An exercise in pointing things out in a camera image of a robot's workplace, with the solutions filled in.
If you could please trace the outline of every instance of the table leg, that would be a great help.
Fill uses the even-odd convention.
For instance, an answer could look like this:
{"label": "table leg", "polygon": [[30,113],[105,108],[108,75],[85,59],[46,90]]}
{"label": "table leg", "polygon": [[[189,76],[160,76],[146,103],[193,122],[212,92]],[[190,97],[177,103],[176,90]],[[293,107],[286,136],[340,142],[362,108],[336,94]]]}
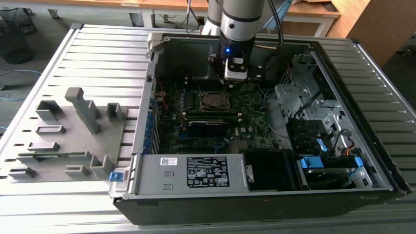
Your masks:
{"label": "table leg", "polygon": [[164,23],[168,23],[168,22],[169,22],[169,17],[168,17],[168,15],[162,15],[162,22],[164,22]]}
{"label": "table leg", "polygon": [[145,28],[154,28],[154,16],[150,9],[141,9],[142,22]]}
{"label": "table leg", "polygon": [[334,18],[322,18],[322,22],[318,25],[318,28],[317,28],[316,33],[314,33],[314,37],[325,37],[326,36],[329,29],[330,29],[330,26],[333,24],[333,21],[334,21]]}
{"label": "table leg", "polygon": [[50,15],[52,19],[57,19],[57,18],[58,18],[57,10],[54,10],[54,9],[48,9],[48,11],[49,11],[49,15]]}

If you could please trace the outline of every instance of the barcode sticker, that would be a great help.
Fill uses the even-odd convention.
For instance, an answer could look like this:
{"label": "barcode sticker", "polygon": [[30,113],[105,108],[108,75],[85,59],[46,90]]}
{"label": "barcode sticker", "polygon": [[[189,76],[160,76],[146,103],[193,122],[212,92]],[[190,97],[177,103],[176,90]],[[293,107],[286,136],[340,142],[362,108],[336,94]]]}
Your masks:
{"label": "barcode sticker", "polygon": [[161,166],[176,166],[177,165],[177,158],[176,157],[160,158],[160,165]]}
{"label": "barcode sticker", "polygon": [[133,6],[133,7],[138,7],[138,4],[122,3],[121,6]]}

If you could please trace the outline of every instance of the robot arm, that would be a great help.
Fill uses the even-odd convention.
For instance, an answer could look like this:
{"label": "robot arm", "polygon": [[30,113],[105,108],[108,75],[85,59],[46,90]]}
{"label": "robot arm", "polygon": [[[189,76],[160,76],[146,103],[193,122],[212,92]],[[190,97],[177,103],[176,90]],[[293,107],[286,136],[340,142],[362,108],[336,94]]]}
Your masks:
{"label": "robot arm", "polygon": [[[292,0],[278,0],[278,17],[286,13]],[[248,79],[249,57],[260,28],[265,0],[209,0],[208,21],[221,25],[220,46],[208,58],[210,67],[224,82],[241,82]],[[218,10],[222,9],[218,21]]]}

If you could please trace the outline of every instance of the metal workbench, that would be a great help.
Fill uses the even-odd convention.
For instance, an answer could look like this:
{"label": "metal workbench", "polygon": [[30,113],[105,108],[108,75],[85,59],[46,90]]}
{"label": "metal workbench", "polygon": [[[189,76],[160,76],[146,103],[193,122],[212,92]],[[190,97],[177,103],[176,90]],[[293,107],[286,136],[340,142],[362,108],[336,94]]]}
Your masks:
{"label": "metal workbench", "polygon": [[[129,164],[148,62],[146,36],[152,31],[164,30],[98,25],[84,25],[81,29],[69,30],[1,138],[0,159],[4,164],[17,163],[13,153],[4,149],[24,137],[24,130],[33,127],[30,117],[36,116],[33,109],[38,100],[42,96],[58,98],[70,86],[81,87],[85,97],[96,105],[117,102],[128,107],[117,166]],[[317,40],[321,43],[402,176],[414,186],[416,114],[361,45],[348,39],[289,36],[286,39]],[[34,233],[241,233],[293,228],[322,232],[329,230],[329,226],[337,233],[350,230],[366,230],[368,233],[374,224],[380,233],[388,230],[380,223],[389,223],[389,228],[400,229],[404,225],[414,227],[412,222],[416,222],[416,193],[412,193],[400,200],[366,206],[340,217],[138,227],[129,223],[112,205],[106,181],[12,184],[5,174],[0,170],[1,233],[21,233],[24,230]]]}

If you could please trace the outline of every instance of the wooden desk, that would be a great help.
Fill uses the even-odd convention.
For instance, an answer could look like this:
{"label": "wooden desk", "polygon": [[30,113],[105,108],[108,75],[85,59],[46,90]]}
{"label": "wooden desk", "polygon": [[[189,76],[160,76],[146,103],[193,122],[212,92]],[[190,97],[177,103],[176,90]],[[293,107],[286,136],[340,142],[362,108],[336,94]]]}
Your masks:
{"label": "wooden desk", "polygon": [[138,7],[142,0],[0,0],[2,3],[38,3],[38,4],[62,4],[62,5],[80,5],[80,6],[110,6],[110,7]]}
{"label": "wooden desk", "polygon": [[[106,11],[140,13],[144,27],[154,27],[154,15],[185,15],[185,0],[0,0],[2,7],[24,7],[56,10]],[[192,9],[197,16],[206,16],[206,0],[192,0]],[[300,2],[290,6],[284,18],[284,33],[324,37],[330,29],[338,12],[330,12],[320,3]]]}
{"label": "wooden desk", "polygon": [[54,17],[56,10],[140,13],[141,2],[142,0],[0,0],[0,8],[48,9]]}
{"label": "wooden desk", "polygon": [[416,0],[332,0],[342,17],[328,36],[354,38],[381,67],[416,30]]}
{"label": "wooden desk", "polygon": [[[184,15],[186,1],[144,0],[141,7],[145,27],[153,27],[152,15]],[[206,16],[206,0],[192,0],[192,9],[197,16]],[[340,18],[340,13],[328,11],[321,3],[300,2],[293,4],[288,10],[284,18],[284,33],[324,37],[337,18]]]}

